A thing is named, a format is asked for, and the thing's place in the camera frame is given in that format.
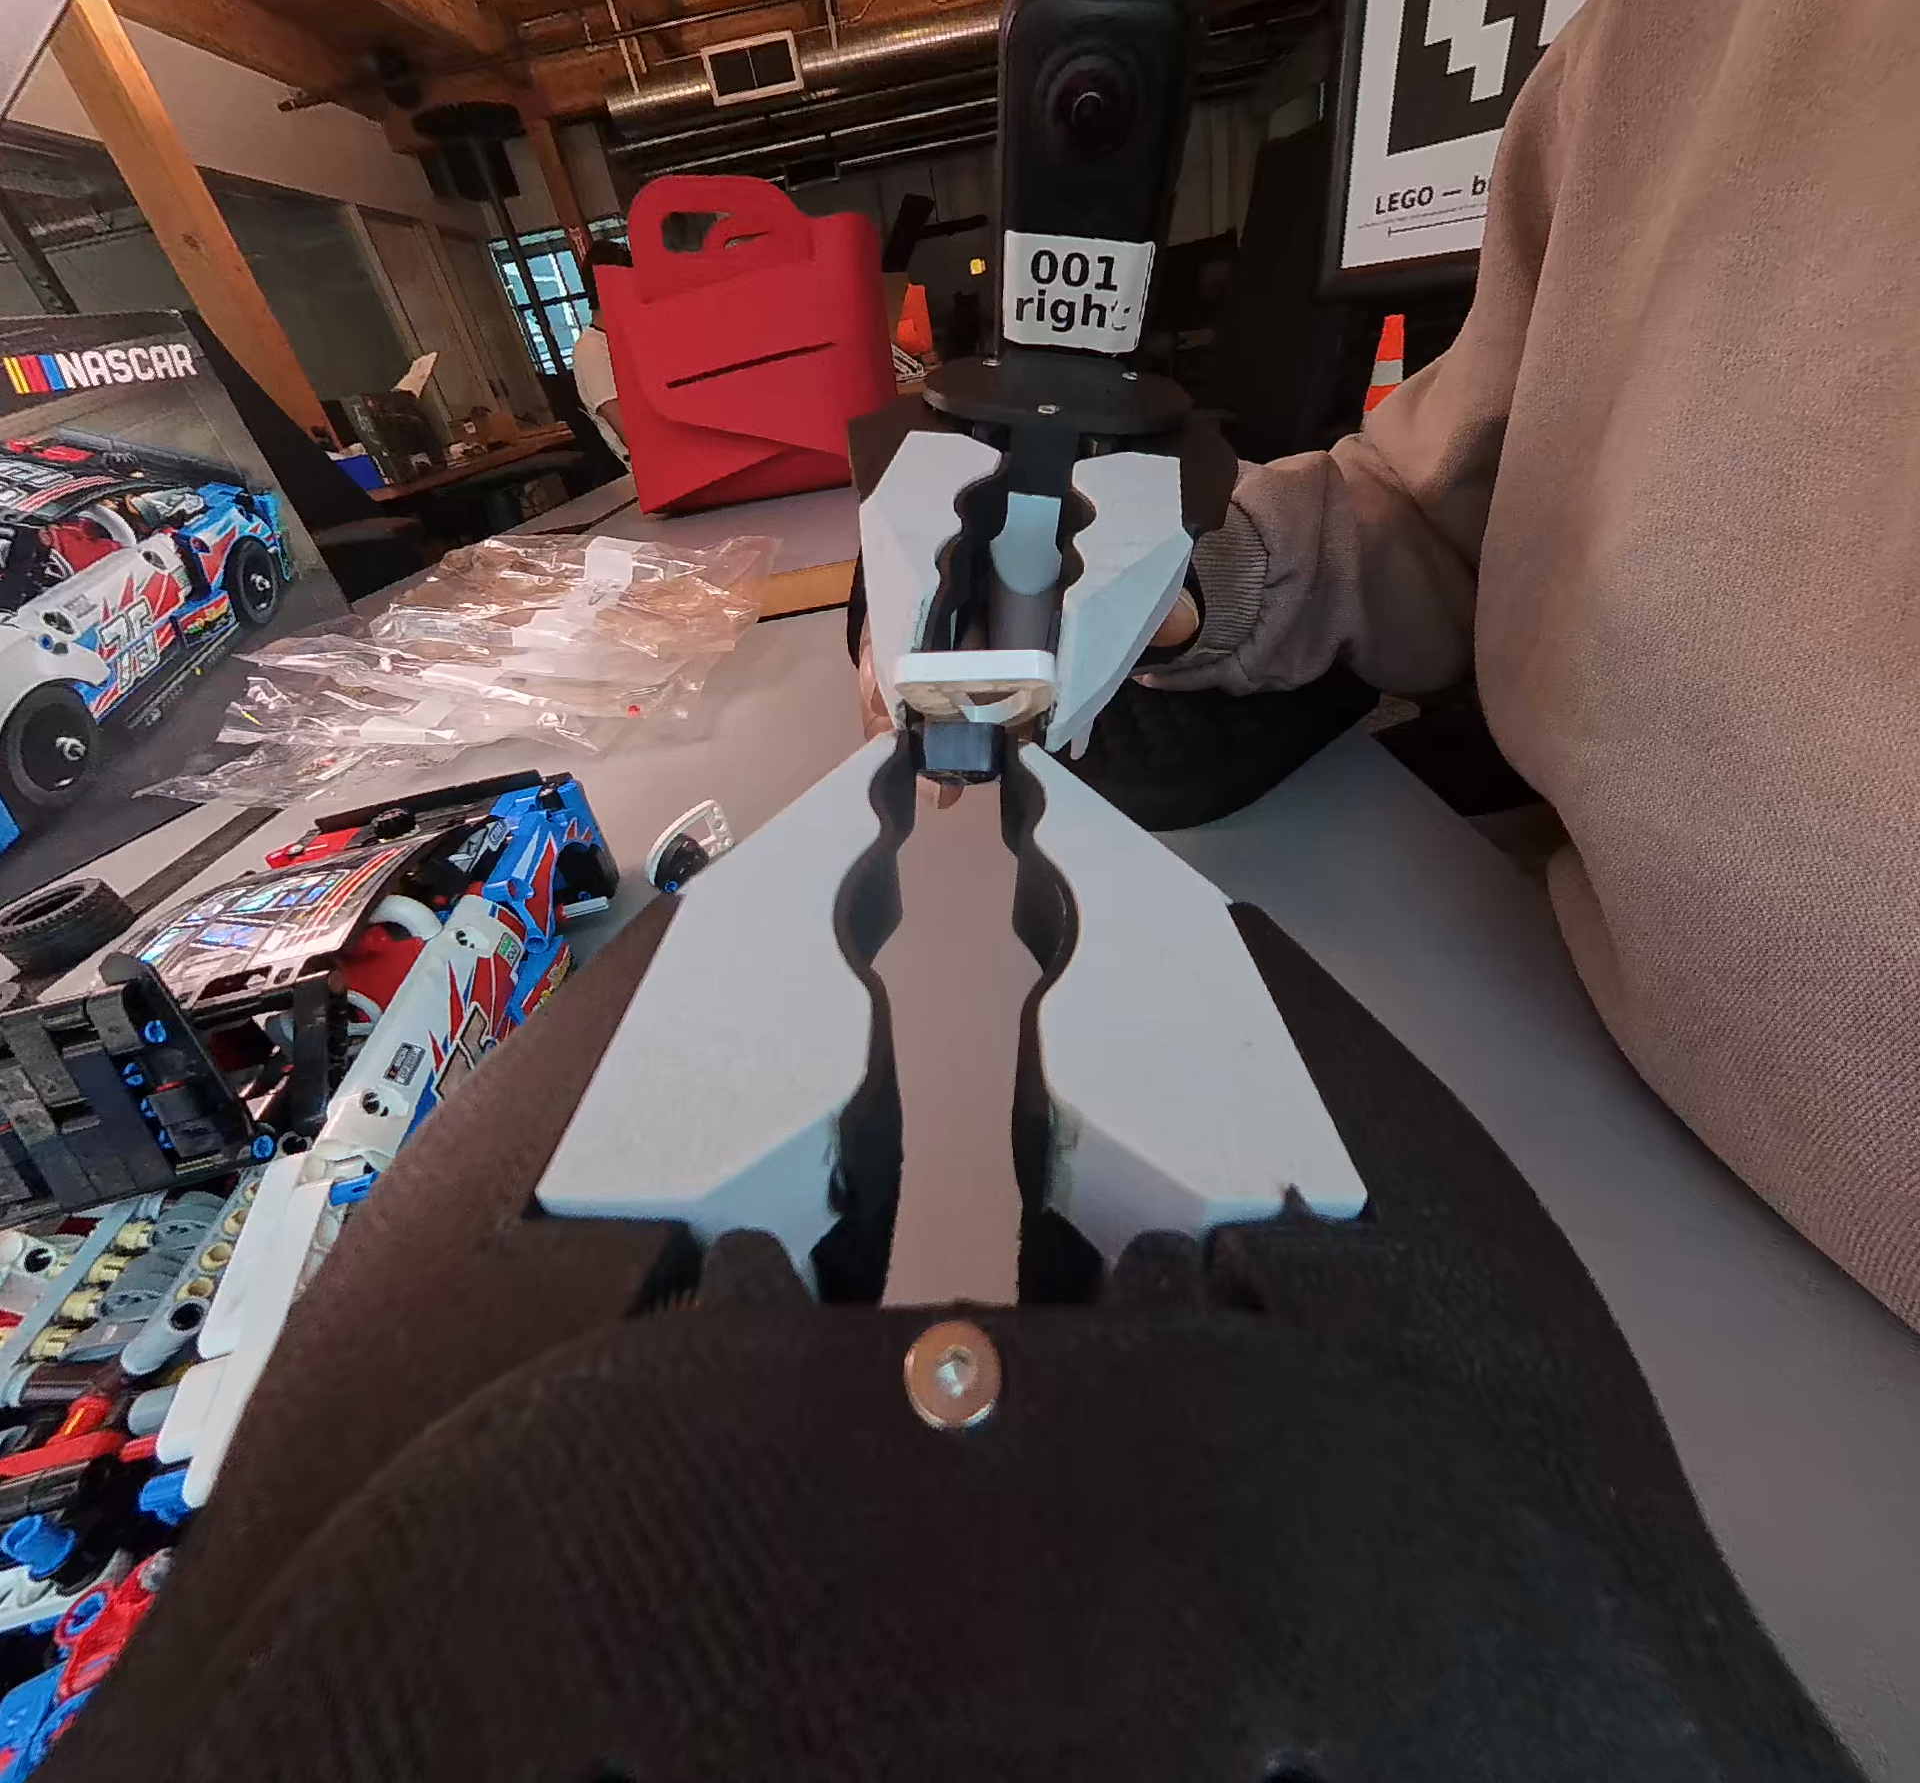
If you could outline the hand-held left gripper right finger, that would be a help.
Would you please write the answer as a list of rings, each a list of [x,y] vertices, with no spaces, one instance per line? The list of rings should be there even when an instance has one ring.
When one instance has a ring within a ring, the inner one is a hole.
[[[1370,1197],[1239,910],[1039,746],[1009,760],[1019,1303],[1083,1303],[1149,1233],[1203,1242]]]

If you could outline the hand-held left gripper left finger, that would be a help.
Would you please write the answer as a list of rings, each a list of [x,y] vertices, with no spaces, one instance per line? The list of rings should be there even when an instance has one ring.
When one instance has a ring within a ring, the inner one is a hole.
[[[769,1233],[825,1303],[883,1294],[903,1071],[878,955],[916,821],[904,740],[872,740],[665,917],[540,1205],[561,1218]]]

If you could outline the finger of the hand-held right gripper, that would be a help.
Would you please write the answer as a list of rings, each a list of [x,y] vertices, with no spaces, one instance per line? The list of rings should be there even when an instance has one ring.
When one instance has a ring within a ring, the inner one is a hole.
[[[862,577],[878,667],[896,698],[896,664],[916,652],[943,588],[938,560],[963,536],[963,488],[994,476],[1005,454],[968,432],[904,432],[862,502]]]
[[[1071,536],[1082,570],[1065,584],[1048,750],[1088,746],[1095,715],[1156,647],[1191,567],[1175,454],[1083,455],[1071,465],[1071,502],[1088,524]]]

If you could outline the white curved brick panel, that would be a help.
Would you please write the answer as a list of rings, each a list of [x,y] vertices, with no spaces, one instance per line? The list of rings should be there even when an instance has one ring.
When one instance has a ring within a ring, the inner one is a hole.
[[[733,826],[717,799],[683,813],[649,850],[645,875],[658,894],[679,898],[701,868],[733,853]]]
[[[1048,647],[943,647],[896,664],[896,711],[922,781],[975,788],[1005,774],[1013,734],[1058,700]]]

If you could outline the toy brick race car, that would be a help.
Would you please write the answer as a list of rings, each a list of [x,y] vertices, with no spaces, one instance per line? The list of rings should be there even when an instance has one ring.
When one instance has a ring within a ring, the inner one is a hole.
[[[155,1608],[347,1214],[617,890],[584,784],[515,770],[4,984],[4,1777]]]

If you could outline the person's right forearm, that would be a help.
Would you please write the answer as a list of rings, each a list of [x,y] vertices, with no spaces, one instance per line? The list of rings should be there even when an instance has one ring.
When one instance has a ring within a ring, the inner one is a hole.
[[[1147,685],[1299,690],[1342,664],[1397,698],[1456,690],[1517,366],[1464,333],[1331,454],[1239,465],[1191,554],[1195,628],[1162,623]]]

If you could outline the grey desk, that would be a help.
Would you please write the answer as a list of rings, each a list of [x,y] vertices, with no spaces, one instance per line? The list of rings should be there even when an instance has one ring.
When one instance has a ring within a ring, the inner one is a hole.
[[[1384,746],[1175,838],[1386,1188],[978,1310],[535,1213],[675,905],[372,1197],[38,1777],[1917,1777],[1917,1339]]]

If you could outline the red felt bag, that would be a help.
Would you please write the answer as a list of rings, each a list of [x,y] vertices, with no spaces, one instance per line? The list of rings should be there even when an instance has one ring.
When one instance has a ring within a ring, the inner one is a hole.
[[[845,488],[848,430],[896,394],[882,235],[777,185],[661,176],[601,288],[645,512]]]

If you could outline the pile of clear plastic bags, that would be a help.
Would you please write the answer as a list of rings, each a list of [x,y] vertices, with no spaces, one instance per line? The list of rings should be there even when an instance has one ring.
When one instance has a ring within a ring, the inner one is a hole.
[[[693,715],[755,628],[777,540],[661,545],[510,536],[459,545],[372,615],[253,652],[217,741],[161,797],[281,806],[488,741],[612,750]]]

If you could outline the white air vent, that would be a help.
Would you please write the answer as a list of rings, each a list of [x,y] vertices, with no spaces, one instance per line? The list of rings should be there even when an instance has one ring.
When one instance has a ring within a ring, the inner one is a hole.
[[[714,105],[759,105],[808,91],[800,36],[790,30],[701,50]]]

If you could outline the framed black white tag sign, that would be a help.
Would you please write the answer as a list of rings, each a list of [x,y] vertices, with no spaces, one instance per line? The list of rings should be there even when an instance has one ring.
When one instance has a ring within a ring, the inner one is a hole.
[[[1585,0],[1337,0],[1320,288],[1469,281],[1517,95]]]

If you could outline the black toy tyre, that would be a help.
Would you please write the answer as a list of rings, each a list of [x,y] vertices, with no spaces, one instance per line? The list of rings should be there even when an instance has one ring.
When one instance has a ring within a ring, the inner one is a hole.
[[[0,910],[0,955],[16,976],[60,976],[133,924],[131,900],[104,875],[60,875]]]

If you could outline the printed toy car box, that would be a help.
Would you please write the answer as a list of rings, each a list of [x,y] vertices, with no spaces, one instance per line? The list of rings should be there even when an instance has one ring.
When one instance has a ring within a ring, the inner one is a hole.
[[[349,599],[303,502],[328,454],[188,311],[0,327],[4,898],[173,813],[243,662]]]

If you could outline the wooden post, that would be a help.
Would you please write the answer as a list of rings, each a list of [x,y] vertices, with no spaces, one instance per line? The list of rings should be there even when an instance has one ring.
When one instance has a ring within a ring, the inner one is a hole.
[[[303,358],[281,332],[249,257],[229,231],[200,165],[188,156],[128,25],[111,0],[70,0],[54,30],[54,57],[95,134],[178,275],[197,313],[262,392],[328,447],[333,432]]]

